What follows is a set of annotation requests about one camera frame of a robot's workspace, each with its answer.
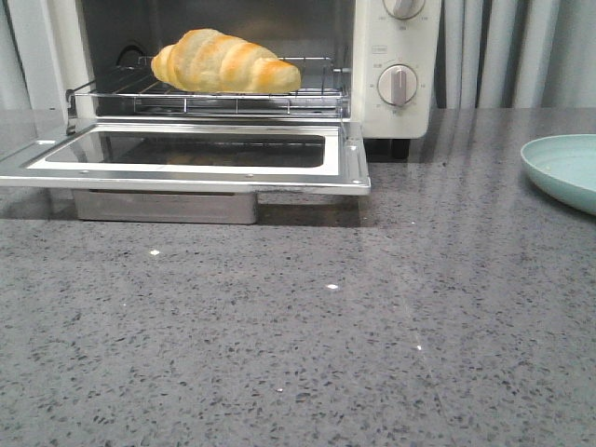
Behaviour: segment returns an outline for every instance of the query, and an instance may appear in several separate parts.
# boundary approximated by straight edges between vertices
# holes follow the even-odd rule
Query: control knob
[[[407,65],[392,65],[379,77],[377,89],[383,101],[402,107],[416,94],[418,79]]]
[[[387,12],[399,20],[407,20],[418,14],[425,0],[383,0]]]

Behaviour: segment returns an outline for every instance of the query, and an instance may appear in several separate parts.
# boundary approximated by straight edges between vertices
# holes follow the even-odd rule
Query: white toaster oven
[[[83,219],[252,223],[261,192],[367,195],[365,142],[427,131],[440,0],[39,3],[67,122],[2,160],[0,184],[70,189]],[[268,47],[301,87],[155,79],[151,58],[197,28]]]

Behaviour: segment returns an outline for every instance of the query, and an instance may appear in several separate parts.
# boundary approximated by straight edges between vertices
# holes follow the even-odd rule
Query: quartz countertop
[[[0,114],[2,154],[60,124]],[[0,188],[0,444],[593,446],[596,218],[522,172],[596,110],[436,111],[367,197],[83,222]]]

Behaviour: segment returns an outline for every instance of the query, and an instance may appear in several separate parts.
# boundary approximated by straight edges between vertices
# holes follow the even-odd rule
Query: light blue plate
[[[560,135],[528,142],[523,167],[547,194],[596,215],[596,135]]]

